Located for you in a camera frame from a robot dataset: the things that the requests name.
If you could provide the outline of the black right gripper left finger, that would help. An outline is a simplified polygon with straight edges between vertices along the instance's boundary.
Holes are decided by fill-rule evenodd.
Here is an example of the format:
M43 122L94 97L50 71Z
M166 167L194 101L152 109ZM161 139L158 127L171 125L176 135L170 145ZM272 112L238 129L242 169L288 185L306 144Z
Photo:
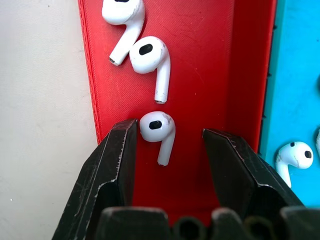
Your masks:
M116 123L83 164L54 240L92 240L102 211L133 202L137 119Z

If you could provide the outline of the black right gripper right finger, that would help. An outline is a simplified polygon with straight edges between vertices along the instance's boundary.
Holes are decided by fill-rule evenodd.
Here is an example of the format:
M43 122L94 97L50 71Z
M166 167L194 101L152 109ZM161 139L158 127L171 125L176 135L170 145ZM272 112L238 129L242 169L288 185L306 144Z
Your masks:
M279 174L240 136L205 128L202 133L215 193L241 219L273 220L280 209L303 203Z

